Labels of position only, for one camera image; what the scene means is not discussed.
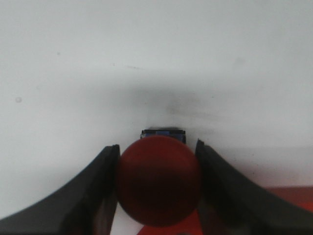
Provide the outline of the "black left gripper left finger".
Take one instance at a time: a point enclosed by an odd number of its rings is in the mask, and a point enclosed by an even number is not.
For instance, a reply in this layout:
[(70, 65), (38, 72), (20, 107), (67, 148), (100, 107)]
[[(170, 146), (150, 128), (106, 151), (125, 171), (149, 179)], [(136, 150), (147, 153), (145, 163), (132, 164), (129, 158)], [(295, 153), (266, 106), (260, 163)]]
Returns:
[(0, 221), (2, 235), (109, 235), (117, 198), (119, 145), (105, 147), (77, 176), (41, 201)]

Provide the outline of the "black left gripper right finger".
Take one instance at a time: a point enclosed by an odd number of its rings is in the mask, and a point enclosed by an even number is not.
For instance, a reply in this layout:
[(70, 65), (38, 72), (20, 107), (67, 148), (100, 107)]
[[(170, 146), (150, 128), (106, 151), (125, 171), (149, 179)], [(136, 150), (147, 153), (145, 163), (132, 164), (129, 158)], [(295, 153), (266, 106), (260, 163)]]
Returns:
[(258, 186), (198, 140), (205, 235), (311, 235), (313, 214)]

